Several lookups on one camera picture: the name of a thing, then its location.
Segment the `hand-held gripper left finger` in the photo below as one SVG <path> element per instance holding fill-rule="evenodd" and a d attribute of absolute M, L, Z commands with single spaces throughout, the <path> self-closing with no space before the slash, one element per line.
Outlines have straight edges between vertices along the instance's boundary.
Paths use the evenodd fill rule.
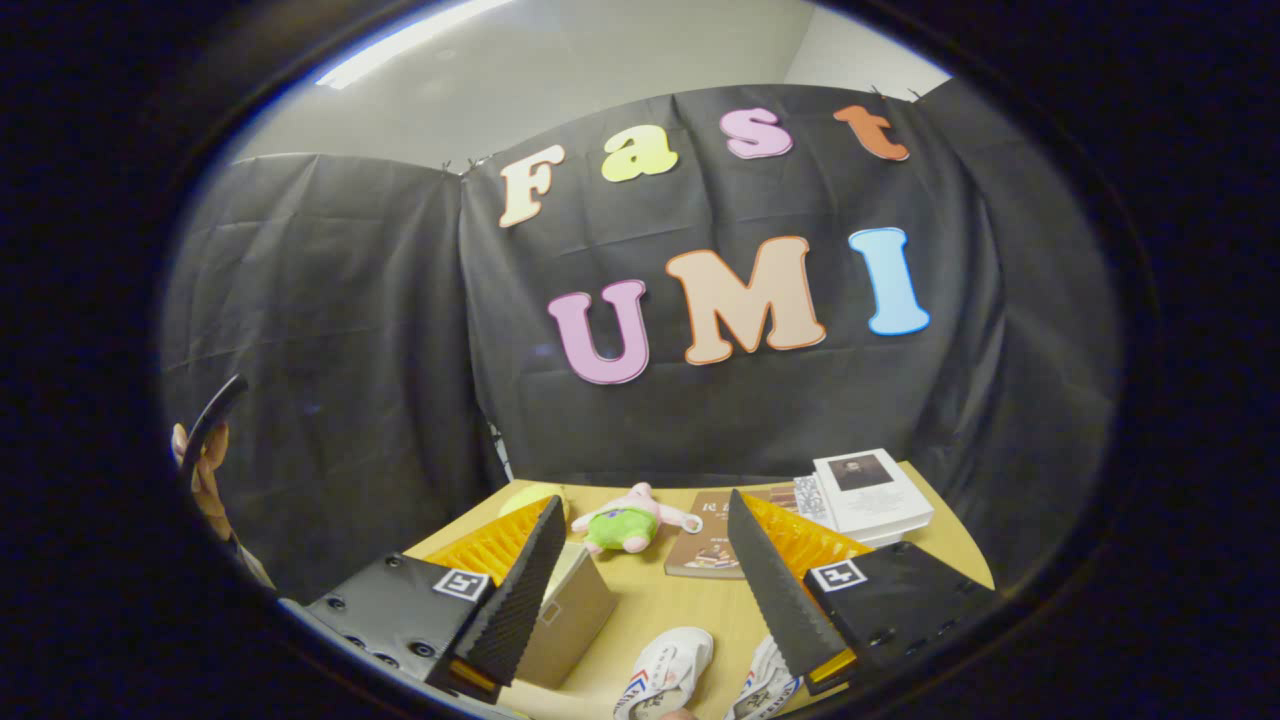
<path fill-rule="evenodd" d="M 562 498 L 543 497 L 426 560 L 385 553 L 303 620 L 399 682 L 493 705 L 511 685 L 566 542 Z"/>

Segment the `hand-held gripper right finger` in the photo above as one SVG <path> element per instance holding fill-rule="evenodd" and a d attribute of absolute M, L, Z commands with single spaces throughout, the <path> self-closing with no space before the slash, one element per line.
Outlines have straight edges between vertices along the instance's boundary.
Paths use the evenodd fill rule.
<path fill-rule="evenodd" d="M 727 528 L 786 666 L 813 694 L 923 666 L 997 600 L 911 542 L 869 550 L 737 489 Z"/>

